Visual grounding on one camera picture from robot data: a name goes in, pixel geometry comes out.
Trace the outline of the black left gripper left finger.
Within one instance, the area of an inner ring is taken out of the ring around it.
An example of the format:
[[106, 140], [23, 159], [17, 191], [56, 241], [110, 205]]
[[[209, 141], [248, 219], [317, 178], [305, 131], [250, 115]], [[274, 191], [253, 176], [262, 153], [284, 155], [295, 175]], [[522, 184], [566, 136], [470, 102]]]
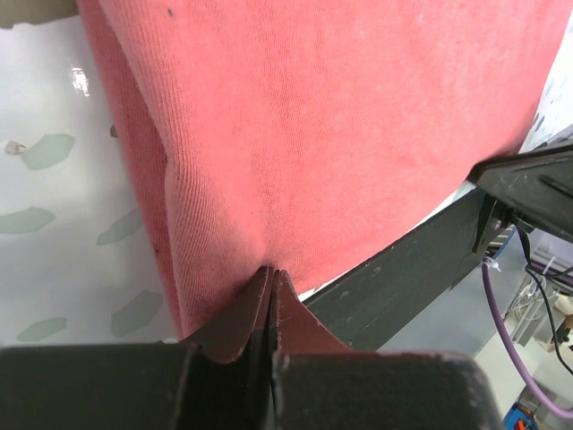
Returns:
[[4, 429], [271, 429], [265, 267], [177, 343], [5, 348]]

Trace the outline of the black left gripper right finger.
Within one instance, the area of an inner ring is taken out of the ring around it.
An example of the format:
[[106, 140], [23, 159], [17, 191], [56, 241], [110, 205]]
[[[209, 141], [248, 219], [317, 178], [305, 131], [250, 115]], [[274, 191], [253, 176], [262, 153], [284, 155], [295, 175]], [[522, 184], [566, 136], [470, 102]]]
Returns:
[[357, 351], [300, 302], [285, 271], [272, 282], [272, 392], [278, 429], [500, 429], [483, 371], [443, 351]]

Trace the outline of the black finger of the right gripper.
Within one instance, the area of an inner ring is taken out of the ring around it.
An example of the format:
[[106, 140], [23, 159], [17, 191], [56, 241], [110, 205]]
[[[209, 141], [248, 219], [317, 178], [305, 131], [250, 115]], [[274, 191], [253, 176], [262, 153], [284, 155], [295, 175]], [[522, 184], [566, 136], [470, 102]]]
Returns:
[[572, 240], [572, 147], [548, 146], [475, 165], [469, 181], [534, 227]]

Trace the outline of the red t-shirt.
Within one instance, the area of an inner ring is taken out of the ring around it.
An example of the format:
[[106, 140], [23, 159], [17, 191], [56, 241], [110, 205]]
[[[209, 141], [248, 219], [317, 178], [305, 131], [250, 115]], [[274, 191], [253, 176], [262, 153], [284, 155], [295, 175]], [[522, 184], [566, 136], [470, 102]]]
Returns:
[[354, 268], [518, 149], [569, 1], [81, 1], [180, 337]]

